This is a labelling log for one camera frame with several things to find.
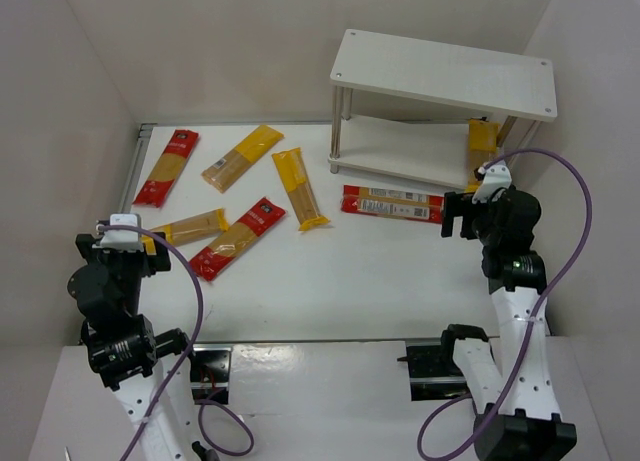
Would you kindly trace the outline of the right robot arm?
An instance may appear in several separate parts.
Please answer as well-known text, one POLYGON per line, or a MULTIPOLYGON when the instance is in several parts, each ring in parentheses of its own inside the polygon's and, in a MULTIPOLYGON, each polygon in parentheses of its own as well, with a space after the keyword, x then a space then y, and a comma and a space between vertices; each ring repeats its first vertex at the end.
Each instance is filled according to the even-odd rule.
POLYGON ((461 237, 482 244, 482 271, 499 323, 500 352, 483 329, 451 324, 443 356, 463 375, 475 409, 472 442, 480 460, 561 460, 577 444, 563 421, 548 366, 542 258, 532 250, 538 200, 514 187, 483 201, 470 193, 445 195, 442 237, 461 218, 461 237))

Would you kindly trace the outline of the yellow Pastatime bag front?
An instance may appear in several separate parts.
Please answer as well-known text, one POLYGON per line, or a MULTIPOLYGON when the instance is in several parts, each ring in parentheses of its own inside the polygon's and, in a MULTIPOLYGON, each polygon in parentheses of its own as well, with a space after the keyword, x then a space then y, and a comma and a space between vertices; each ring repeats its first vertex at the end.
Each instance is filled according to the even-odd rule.
POLYGON ((476 179, 475 170, 496 156, 499 130, 498 123, 477 119, 468 121, 466 192, 474 192, 480 185, 476 179))

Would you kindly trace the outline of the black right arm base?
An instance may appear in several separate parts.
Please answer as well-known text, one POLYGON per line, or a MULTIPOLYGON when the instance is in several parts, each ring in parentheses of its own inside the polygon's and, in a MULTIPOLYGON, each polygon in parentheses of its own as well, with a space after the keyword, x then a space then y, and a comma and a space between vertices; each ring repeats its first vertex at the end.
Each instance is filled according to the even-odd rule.
POLYGON ((397 362, 407 368, 414 402, 448 400, 468 392, 460 371, 442 359, 437 340, 406 342, 405 354, 397 362))

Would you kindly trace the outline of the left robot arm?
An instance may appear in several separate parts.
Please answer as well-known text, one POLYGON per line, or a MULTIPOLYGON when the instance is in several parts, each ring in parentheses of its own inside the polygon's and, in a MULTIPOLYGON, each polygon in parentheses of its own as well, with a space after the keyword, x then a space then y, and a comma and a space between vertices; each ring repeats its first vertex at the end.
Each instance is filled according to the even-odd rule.
POLYGON ((147 460, 209 460, 195 422, 189 386, 190 360, 204 319, 202 289, 195 289, 196 321, 191 334, 174 328, 161 334, 139 313, 142 281, 168 272, 172 261, 190 266, 164 236, 153 235, 156 251, 141 242, 146 230, 102 225, 99 236, 79 234, 75 245, 85 264, 69 278, 67 291, 83 317, 80 340, 88 364, 111 390, 131 422, 127 460, 141 449, 147 460))

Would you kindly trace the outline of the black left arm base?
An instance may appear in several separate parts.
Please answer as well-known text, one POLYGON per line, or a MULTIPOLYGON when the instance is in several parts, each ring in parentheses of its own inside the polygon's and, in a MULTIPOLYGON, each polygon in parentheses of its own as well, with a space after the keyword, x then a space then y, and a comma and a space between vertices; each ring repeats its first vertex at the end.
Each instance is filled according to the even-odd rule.
POLYGON ((195 400, 212 399, 229 402, 229 380, 232 361, 230 345, 196 345, 190 358, 190 383, 195 400))

